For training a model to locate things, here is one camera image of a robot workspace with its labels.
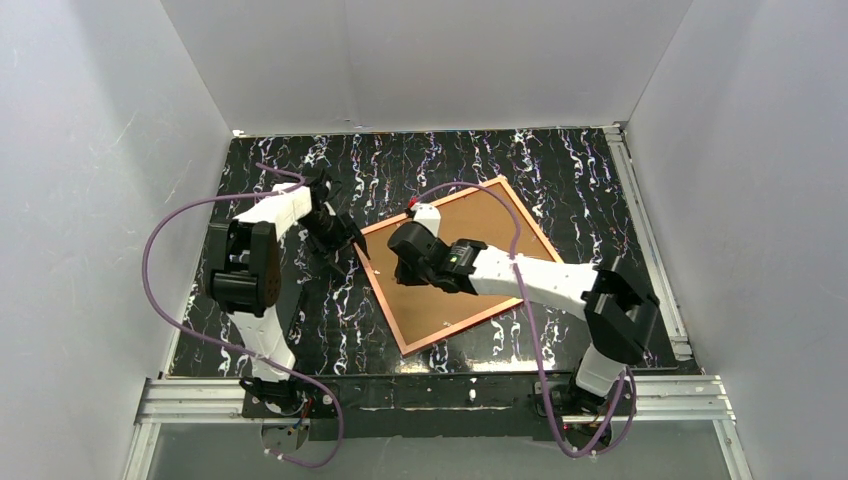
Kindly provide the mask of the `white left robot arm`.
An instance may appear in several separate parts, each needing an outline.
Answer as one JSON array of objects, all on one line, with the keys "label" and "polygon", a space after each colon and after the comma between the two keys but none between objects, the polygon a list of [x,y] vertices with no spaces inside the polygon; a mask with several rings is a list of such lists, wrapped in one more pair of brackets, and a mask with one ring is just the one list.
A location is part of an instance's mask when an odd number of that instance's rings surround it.
[{"label": "white left robot arm", "polygon": [[353,245],[368,252],[352,216],[330,204],[335,184],[325,169],[312,169],[303,185],[276,184],[245,212],[210,225],[207,296],[230,317],[245,348],[258,355],[252,372],[259,380],[287,381],[295,365],[276,307],[284,286],[280,258],[287,231],[295,225],[305,229],[308,250],[340,273],[345,271],[336,261],[338,252]]}]

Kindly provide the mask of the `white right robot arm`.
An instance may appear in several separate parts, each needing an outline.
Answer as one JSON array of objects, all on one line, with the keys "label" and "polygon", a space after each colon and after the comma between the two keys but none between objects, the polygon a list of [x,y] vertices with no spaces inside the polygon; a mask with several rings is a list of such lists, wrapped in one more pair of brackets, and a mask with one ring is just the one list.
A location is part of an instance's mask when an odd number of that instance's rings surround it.
[{"label": "white right robot arm", "polygon": [[596,398],[608,394],[625,367],[642,361],[660,314],[650,283],[620,257],[598,265],[566,264],[470,239],[448,245],[419,222],[402,225],[387,246],[398,258],[395,278],[401,285],[515,297],[585,321],[590,345],[573,383]]}]

